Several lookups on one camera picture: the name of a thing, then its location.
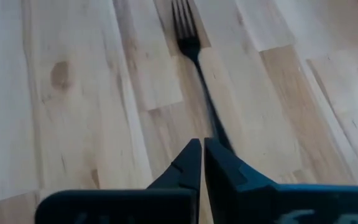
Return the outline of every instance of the metal fork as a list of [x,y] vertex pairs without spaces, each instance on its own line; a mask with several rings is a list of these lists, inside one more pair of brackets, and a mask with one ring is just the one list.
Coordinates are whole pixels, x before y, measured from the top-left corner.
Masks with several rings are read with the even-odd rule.
[[218,117],[211,99],[211,95],[209,94],[208,87],[205,83],[203,72],[201,71],[200,61],[198,60],[198,55],[200,54],[201,50],[201,43],[188,0],[173,0],[172,14],[173,26],[175,28],[175,35],[180,52],[194,63],[198,72],[198,76],[201,80],[201,86],[203,87],[208,116],[213,130],[213,137],[218,139],[226,149],[234,152],[230,145],[227,134],[224,131],[223,125]]

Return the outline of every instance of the wood grain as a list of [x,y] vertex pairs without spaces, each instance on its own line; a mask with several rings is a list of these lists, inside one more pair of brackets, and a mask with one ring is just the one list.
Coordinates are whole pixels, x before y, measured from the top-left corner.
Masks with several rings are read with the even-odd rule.
[[[279,183],[358,184],[358,1],[190,7],[236,154]],[[144,188],[211,135],[171,13],[169,0],[0,0],[0,224],[33,223],[58,190]]]

